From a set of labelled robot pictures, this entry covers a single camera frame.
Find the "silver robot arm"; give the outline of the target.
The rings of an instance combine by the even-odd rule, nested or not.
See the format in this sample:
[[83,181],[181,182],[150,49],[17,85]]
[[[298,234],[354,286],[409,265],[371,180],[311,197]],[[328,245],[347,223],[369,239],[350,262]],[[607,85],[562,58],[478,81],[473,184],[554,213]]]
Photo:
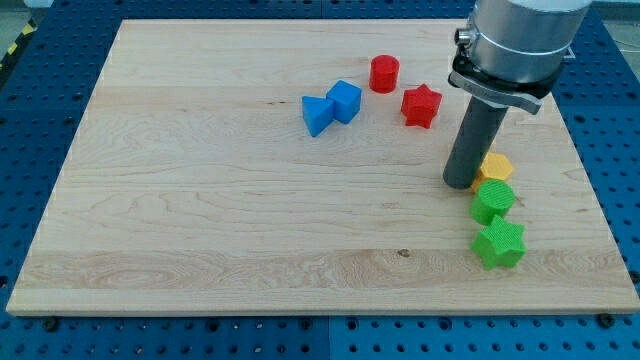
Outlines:
[[561,73],[589,0],[477,0],[454,34],[449,83],[497,108],[535,114]]

